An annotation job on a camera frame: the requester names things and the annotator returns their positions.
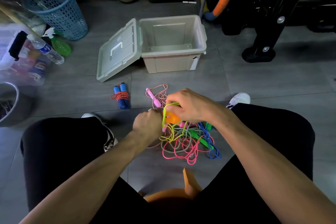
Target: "hand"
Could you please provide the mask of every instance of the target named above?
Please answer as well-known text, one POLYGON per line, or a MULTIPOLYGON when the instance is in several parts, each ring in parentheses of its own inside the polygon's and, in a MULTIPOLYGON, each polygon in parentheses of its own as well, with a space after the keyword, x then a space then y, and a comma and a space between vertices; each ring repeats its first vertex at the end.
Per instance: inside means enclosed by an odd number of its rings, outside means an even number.
POLYGON ((146 147, 150 145, 162 136, 162 111, 150 109, 140 113, 134 120, 133 132, 138 134, 146 147))
POLYGON ((166 104, 177 102, 180 106, 169 105, 166 110, 175 113, 182 120, 197 123, 210 122, 211 113, 222 106, 213 100, 197 94, 190 89, 184 89, 167 96, 166 104))

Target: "black pants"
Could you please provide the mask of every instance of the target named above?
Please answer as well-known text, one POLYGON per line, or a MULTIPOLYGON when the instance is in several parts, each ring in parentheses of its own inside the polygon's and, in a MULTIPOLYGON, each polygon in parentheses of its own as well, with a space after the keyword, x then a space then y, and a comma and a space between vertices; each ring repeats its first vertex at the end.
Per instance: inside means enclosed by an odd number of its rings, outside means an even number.
MULTIPOLYGON (((247 104, 237 104, 232 111, 247 127, 281 152, 309 179, 313 179, 315 134, 306 119, 287 110, 247 104)), ((103 154, 106 140, 106 128, 94 117, 49 118, 30 126, 21 143, 29 210, 75 172, 103 154)), ((236 156, 189 207, 193 212, 201 209, 199 214, 186 214, 189 220, 218 216, 227 222, 279 222, 258 195, 236 156)), ((118 213, 148 218, 155 212, 119 178, 92 222, 111 222, 113 215, 118 213)))

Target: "blue rope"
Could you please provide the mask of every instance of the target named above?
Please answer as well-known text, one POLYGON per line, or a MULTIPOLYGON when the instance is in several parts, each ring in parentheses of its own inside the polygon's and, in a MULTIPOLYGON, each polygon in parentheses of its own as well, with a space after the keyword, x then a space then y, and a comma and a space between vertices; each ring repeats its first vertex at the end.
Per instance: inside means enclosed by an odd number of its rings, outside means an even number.
POLYGON ((209 158, 210 159, 216 159, 216 158, 219 158, 221 159, 222 158, 222 154, 219 152, 219 150, 217 149, 217 147, 212 143, 212 140, 210 139, 210 134, 209 132, 204 128, 203 124, 201 122, 199 122, 198 124, 198 127, 200 130, 203 131, 203 139, 205 141, 207 141, 208 145, 209 145, 209 158))

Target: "forearm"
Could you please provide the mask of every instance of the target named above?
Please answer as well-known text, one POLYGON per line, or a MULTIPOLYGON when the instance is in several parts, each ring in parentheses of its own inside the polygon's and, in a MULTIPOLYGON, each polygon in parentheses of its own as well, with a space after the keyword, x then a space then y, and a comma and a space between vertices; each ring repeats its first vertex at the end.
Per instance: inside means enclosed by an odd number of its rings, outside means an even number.
POLYGON ((120 174, 146 148, 137 137, 136 133, 129 133, 111 150, 83 167, 41 201, 21 223, 90 222, 120 174))
POLYGON ((336 208, 299 169, 247 128, 232 111, 218 107, 208 121, 227 140, 252 184, 284 223, 328 223, 336 208))

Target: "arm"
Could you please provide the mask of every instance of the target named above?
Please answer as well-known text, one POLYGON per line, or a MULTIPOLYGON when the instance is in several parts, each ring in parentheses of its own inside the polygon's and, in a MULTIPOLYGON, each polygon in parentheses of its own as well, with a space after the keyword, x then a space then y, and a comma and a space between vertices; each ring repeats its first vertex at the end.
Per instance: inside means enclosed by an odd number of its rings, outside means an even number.
POLYGON ((222 105, 191 90, 169 95, 168 106, 183 120, 207 121, 226 139, 250 181, 283 223, 335 223, 336 206, 280 152, 222 105))
POLYGON ((161 123, 161 112, 139 114, 132 132, 57 187, 20 223, 89 223, 127 165, 162 135, 161 123))

